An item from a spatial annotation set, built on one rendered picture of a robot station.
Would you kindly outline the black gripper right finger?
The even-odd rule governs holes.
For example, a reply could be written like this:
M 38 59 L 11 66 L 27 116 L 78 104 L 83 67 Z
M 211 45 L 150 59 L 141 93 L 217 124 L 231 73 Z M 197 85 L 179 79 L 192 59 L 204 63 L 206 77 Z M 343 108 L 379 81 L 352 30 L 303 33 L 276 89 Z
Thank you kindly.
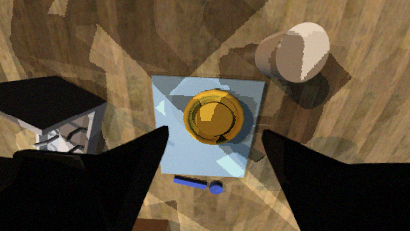
M 267 129 L 261 142 L 300 231 L 337 231 L 373 187 L 410 184 L 410 162 L 346 164 Z

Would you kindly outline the light blue square mat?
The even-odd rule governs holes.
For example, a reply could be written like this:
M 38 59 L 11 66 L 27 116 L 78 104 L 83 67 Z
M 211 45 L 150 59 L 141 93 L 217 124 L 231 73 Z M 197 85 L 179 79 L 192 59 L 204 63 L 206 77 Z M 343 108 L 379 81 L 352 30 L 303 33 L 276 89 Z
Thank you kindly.
M 265 82 L 248 79 L 152 75 L 156 129 L 168 126 L 169 139 L 161 173 L 243 177 L 253 140 Z M 191 98 L 207 90 L 227 91 L 244 108 L 245 121 L 224 144 L 203 144 L 186 130 L 184 110 Z

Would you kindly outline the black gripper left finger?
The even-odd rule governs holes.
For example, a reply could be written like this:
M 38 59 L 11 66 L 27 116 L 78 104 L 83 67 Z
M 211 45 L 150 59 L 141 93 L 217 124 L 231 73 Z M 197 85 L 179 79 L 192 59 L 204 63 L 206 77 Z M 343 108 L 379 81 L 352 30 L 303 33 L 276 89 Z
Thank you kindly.
M 132 231 L 168 139 L 162 126 L 98 155 L 26 149 L 13 158 L 26 161 L 31 183 L 86 190 L 108 231 Z

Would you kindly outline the grey dish rack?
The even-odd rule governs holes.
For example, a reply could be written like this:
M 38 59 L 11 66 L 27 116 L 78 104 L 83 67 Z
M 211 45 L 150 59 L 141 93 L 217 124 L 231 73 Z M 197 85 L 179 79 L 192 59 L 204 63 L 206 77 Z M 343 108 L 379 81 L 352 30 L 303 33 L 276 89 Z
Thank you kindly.
M 0 82 L 0 116 L 39 150 L 96 155 L 107 101 L 59 76 Z

